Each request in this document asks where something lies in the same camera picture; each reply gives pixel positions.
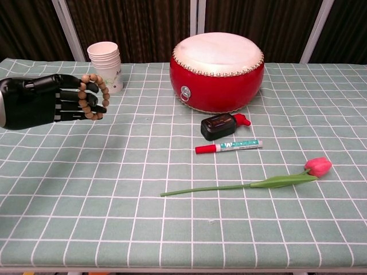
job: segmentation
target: marker label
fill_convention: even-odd
[[[251,148],[259,148],[263,145],[261,140],[252,139],[245,140],[243,142],[226,142],[216,144],[217,152],[220,151],[231,151],[231,150],[241,150],[241,149],[251,149]]]

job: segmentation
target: white drumhead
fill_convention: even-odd
[[[263,53],[251,40],[231,33],[203,33],[182,40],[173,56],[180,65],[199,74],[246,73],[263,62]]]

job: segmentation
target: red marker cap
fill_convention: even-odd
[[[197,154],[215,153],[216,151],[217,147],[215,144],[195,147],[195,153]]]

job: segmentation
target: robot finger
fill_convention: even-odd
[[[96,106],[90,106],[91,111],[92,112],[97,112],[97,113],[106,113],[107,109],[96,105]],[[66,101],[62,101],[59,104],[56,105],[56,109],[60,110],[60,111],[82,111],[81,106],[77,103],[77,102],[66,102]]]
[[[54,117],[55,122],[84,119],[87,119],[84,112],[59,112]]]
[[[66,101],[78,102],[80,100],[80,98],[78,97],[78,93],[73,92],[73,91],[61,90],[60,93],[56,94],[56,97],[60,100],[66,100]],[[91,93],[87,93],[86,101],[88,102],[89,106],[92,106],[92,107],[98,104],[98,98]]]
[[[39,77],[24,81],[24,87],[33,93],[55,92],[57,89],[77,89],[81,87],[81,79],[68,74],[51,74],[50,76]],[[97,84],[89,82],[85,88],[93,93],[98,93]]]

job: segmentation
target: drum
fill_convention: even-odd
[[[260,89],[264,55],[251,40],[230,33],[191,36],[173,50],[170,81],[177,97],[205,113],[233,112]]]

